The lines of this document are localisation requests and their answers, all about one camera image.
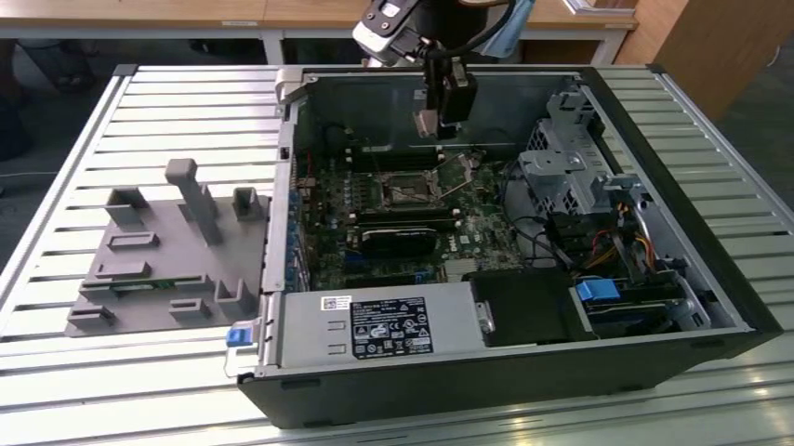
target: blue plastic clip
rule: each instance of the blue plastic clip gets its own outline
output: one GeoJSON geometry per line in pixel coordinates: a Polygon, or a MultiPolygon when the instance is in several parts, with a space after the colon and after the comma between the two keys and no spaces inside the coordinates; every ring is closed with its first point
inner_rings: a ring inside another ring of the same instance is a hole
{"type": "Polygon", "coordinates": [[[582,301],[621,298],[613,279],[586,280],[576,286],[576,291],[580,293],[582,301]]]}
{"type": "Polygon", "coordinates": [[[226,346],[249,347],[254,345],[254,327],[233,327],[226,333],[226,346]]]}

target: white sticker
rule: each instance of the white sticker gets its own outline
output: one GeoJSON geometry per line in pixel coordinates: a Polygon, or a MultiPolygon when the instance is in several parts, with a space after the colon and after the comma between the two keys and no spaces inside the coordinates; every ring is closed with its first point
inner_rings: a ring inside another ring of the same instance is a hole
{"type": "Polygon", "coordinates": [[[258,21],[249,20],[225,20],[221,22],[223,26],[259,26],[258,21]]]}
{"type": "Polygon", "coordinates": [[[350,295],[326,295],[322,299],[322,311],[330,311],[333,309],[350,309],[350,301],[353,297],[350,295]]]}

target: slotted metal surface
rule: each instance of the slotted metal surface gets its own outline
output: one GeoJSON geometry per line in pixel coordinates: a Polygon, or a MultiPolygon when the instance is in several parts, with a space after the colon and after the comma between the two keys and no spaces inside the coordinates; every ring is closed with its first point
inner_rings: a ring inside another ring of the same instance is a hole
{"type": "MultiPolygon", "coordinates": [[[[650,391],[281,431],[223,372],[223,328],[62,337],[109,221],[99,207],[111,187],[145,185],[150,200],[175,198],[163,167],[171,157],[191,156],[217,196],[239,185],[266,194],[273,189],[274,68],[142,67],[113,80],[0,278],[0,444],[689,445],[792,436],[794,239],[787,210],[653,73],[602,74],[771,304],[784,336],[650,391]]],[[[620,147],[610,146],[630,171],[620,147]]],[[[255,356],[239,360],[246,367],[255,356]]]]}

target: power supply label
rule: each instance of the power supply label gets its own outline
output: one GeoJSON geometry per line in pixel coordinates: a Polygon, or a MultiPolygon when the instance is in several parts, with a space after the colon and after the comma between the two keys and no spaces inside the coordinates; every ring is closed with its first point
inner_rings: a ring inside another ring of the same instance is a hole
{"type": "Polygon", "coordinates": [[[352,302],[350,320],[358,360],[433,353],[425,297],[352,302]]]}

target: white table leg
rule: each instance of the white table leg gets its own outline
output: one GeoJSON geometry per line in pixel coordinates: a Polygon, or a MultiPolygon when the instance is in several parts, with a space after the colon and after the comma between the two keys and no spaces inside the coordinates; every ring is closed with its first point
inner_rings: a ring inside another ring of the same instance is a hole
{"type": "Polygon", "coordinates": [[[265,56],[269,59],[269,65],[285,65],[285,49],[282,42],[285,32],[282,30],[267,30],[261,33],[262,45],[265,45],[265,56]]]}
{"type": "Polygon", "coordinates": [[[605,40],[601,41],[593,55],[593,65],[612,65],[626,40],[626,34],[626,30],[612,30],[606,33],[605,40]]]}

